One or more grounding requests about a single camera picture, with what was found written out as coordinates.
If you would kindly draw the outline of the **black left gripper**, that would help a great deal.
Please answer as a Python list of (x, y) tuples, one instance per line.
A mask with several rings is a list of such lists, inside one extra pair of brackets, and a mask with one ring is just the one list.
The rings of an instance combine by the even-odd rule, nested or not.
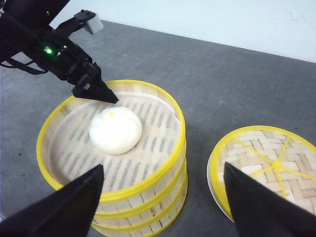
[(82, 28), (95, 34), (103, 29), (103, 24), (96, 13), (81, 10), (62, 22), (56, 31), (43, 31), (32, 44), (32, 59), (40, 68), (75, 85), (72, 93), (76, 98), (115, 104), (119, 99), (101, 80), (100, 67), (80, 46), (67, 38)]

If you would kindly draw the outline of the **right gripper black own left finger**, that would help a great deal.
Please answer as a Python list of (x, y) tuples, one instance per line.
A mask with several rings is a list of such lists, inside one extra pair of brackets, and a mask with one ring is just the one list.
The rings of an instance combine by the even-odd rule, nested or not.
[(85, 237), (96, 212), (104, 182), (95, 166), (50, 196), (6, 218), (2, 237)]

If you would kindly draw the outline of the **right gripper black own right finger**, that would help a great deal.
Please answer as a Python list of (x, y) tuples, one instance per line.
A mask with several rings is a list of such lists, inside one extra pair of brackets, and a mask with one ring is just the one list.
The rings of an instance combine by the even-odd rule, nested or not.
[(272, 192), (230, 163), (224, 165), (226, 194), (241, 237), (314, 237), (316, 217)]

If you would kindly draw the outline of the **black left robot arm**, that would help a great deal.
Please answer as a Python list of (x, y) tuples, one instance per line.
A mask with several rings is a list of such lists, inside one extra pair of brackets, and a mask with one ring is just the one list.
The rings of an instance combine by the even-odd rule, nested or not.
[[(66, 4), (65, 0), (1, 1), (0, 63), (32, 75), (51, 72), (74, 86), (75, 97), (114, 104), (118, 98), (103, 82), (100, 67), (69, 38), (81, 28), (94, 34), (103, 24), (96, 13), (81, 10), (52, 28), (51, 21)], [(86, 236), (99, 203), (103, 175), (99, 164), (50, 196), (4, 219), (1, 236)]]

